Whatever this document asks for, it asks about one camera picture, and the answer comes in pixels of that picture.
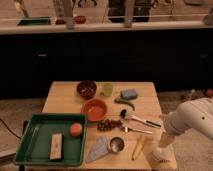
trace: green tray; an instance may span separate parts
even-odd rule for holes
[[[31,17],[24,18],[19,23],[18,26],[32,26],[32,25],[50,25],[50,17]]]
[[[79,137],[69,134],[70,125],[81,123]],[[82,164],[87,131],[87,118],[83,114],[34,114],[22,137],[14,157],[16,165],[79,166]],[[50,161],[52,134],[63,134],[63,152],[60,161]]]

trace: metal cup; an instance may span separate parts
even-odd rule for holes
[[[120,137],[114,137],[109,142],[109,152],[110,153],[119,153],[124,149],[124,140]]]

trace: cable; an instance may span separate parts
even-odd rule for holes
[[[7,124],[0,118],[0,121],[3,123],[3,125],[12,133],[16,138],[21,139],[18,135],[16,135],[8,126]]]

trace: dark cabinet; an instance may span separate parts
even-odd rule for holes
[[[46,96],[52,81],[213,86],[212,29],[0,35],[0,97]]]

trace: orange bowl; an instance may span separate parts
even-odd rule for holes
[[[100,99],[90,99],[83,104],[81,112],[87,115],[89,122],[96,122],[103,120],[107,112],[107,106]]]

